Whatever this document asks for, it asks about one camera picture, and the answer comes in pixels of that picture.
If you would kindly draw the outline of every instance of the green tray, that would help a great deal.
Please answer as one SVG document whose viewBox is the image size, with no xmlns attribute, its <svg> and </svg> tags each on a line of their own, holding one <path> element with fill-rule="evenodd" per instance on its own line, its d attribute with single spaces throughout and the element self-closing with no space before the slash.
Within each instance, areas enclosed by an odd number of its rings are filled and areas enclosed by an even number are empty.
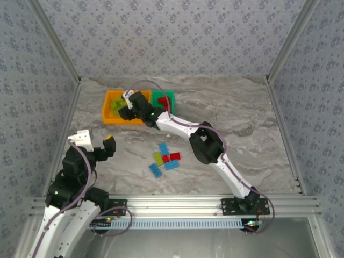
<svg viewBox="0 0 344 258">
<path fill-rule="evenodd" d="M 166 90 L 165 91 L 166 95 L 170 98 L 171 100 L 171 113 L 175 114 L 176 110 L 175 110 L 175 96 L 174 96 L 174 91 L 172 90 Z M 152 91 L 152 100 L 151 100 L 151 104 L 154 108 L 163 108 L 163 105 L 160 104 L 157 99 L 164 97 L 164 94 L 162 93 L 162 91 L 160 90 L 153 90 Z"/>
</svg>

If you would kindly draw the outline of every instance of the marble floor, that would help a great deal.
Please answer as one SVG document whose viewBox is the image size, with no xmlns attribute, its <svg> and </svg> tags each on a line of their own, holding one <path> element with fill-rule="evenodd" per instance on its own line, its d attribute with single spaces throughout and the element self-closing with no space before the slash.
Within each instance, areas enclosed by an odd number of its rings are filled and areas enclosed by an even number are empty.
<svg viewBox="0 0 344 258">
<path fill-rule="evenodd" d="M 83 78 L 69 135 L 92 129 L 94 146 L 112 134 L 117 152 L 99 162 L 95 186 L 111 193 L 230 193 L 230 188 L 210 167 L 196 160 L 188 141 L 145 125 L 105 125 L 102 107 L 107 90 L 128 89 L 135 78 Z M 174 90 L 176 116 L 188 121 L 208 121 L 225 137 L 228 157 L 243 177 L 262 192 L 296 191 L 282 137 L 262 81 L 242 77 L 151 77 L 165 90 Z M 155 90 L 142 83 L 138 89 Z M 149 165 L 158 144 L 180 152 L 180 167 L 156 179 Z"/>
</svg>

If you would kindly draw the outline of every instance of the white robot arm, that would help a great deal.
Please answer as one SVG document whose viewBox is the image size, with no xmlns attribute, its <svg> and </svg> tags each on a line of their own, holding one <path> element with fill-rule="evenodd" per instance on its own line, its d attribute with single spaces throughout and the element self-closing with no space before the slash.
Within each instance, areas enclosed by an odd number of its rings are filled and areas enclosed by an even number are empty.
<svg viewBox="0 0 344 258">
<path fill-rule="evenodd" d="M 139 91 L 126 91 L 122 98 L 127 103 L 126 107 L 119 110 L 123 119 L 139 118 L 148 127 L 171 132 L 189 140 L 196 158 L 213 167 L 231 188 L 234 196 L 243 200 L 240 201 L 240 205 L 246 206 L 244 209 L 247 211 L 251 210 L 252 204 L 259 199 L 259 195 L 250 190 L 253 188 L 252 185 L 241 176 L 230 162 L 227 154 L 224 153 L 221 139 L 216 133 L 209 130 L 211 127 L 209 123 L 192 123 L 175 117 L 164 109 L 153 108 Z"/>
<path fill-rule="evenodd" d="M 87 157 L 91 170 L 94 171 L 97 161 L 105 161 L 116 151 L 116 142 L 112 136 L 103 141 L 104 149 L 93 148 L 89 130 L 78 131 L 68 137 Z M 76 205 L 58 215 L 49 228 L 48 221 L 73 201 L 77 200 L 86 186 L 88 173 L 84 160 L 72 147 L 66 152 L 62 161 L 63 169 L 48 189 L 44 217 L 27 258 L 70 258 L 70 255 L 94 218 L 109 208 L 109 193 L 90 188 Z"/>
<path fill-rule="evenodd" d="M 175 117 L 172 114 L 170 116 L 173 118 L 173 120 L 177 120 L 183 124 L 198 125 L 198 124 L 183 120 L 181 118 Z M 182 126 L 182 125 L 175 123 L 168 116 L 167 111 L 161 113 L 158 116 L 158 118 L 156 120 L 156 125 L 158 126 L 158 128 L 160 130 L 177 134 L 186 140 L 189 140 L 191 135 L 195 134 L 196 131 L 198 130 L 198 128 L 196 128 L 196 127 L 186 127 L 186 126 Z M 233 168 L 237 177 L 241 179 L 241 182 L 245 182 L 248 186 L 251 187 L 251 185 L 241 176 L 241 174 L 237 171 L 237 169 L 234 167 L 234 165 L 230 162 L 229 158 L 227 157 L 227 154 L 224 155 L 224 159 Z M 224 162 L 220 156 L 217 158 L 217 163 L 210 163 L 209 166 L 214 168 L 220 174 L 220 176 L 225 180 L 225 182 L 231 188 L 233 195 L 235 195 L 238 198 L 244 199 L 245 196 L 247 196 L 249 194 L 250 190 L 248 188 L 244 187 L 243 184 L 241 182 L 239 182 L 239 180 L 233 176 L 233 174 L 230 172 L 230 170 L 225 166 L 225 164 L 224 164 Z"/>
</svg>

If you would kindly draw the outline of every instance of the blue block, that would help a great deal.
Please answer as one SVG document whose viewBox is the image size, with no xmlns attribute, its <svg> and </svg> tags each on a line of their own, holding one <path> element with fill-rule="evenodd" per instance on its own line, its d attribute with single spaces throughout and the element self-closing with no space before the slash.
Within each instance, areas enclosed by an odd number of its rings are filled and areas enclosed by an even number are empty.
<svg viewBox="0 0 344 258">
<path fill-rule="evenodd" d="M 165 143 L 159 144 L 159 149 L 160 149 L 161 156 L 170 154 L 168 152 L 167 145 Z"/>
<path fill-rule="evenodd" d="M 169 170 L 169 169 L 179 167 L 179 162 L 177 160 L 172 160 L 172 161 L 166 162 L 164 165 L 165 165 L 165 169 Z"/>
<path fill-rule="evenodd" d="M 159 178 L 160 176 L 162 176 L 162 173 L 156 164 L 150 165 L 149 168 L 156 178 Z"/>
</svg>

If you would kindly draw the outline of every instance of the wall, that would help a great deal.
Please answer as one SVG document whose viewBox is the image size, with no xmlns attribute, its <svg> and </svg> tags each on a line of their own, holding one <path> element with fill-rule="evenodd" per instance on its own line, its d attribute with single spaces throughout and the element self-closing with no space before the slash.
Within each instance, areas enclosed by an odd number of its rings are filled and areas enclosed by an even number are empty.
<svg viewBox="0 0 344 258">
<path fill-rule="evenodd" d="M 0 257 L 11 257 L 74 86 L 24 0 L 1 0 L 0 23 Z"/>
<path fill-rule="evenodd" d="M 303 0 L 40 0 L 80 76 L 265 75 Z"/>
<path fill-rule="evenodd" d="M 310 195 L 344 257 L 344 2 L 321 1 L 274 87 Z"/>
</svg>

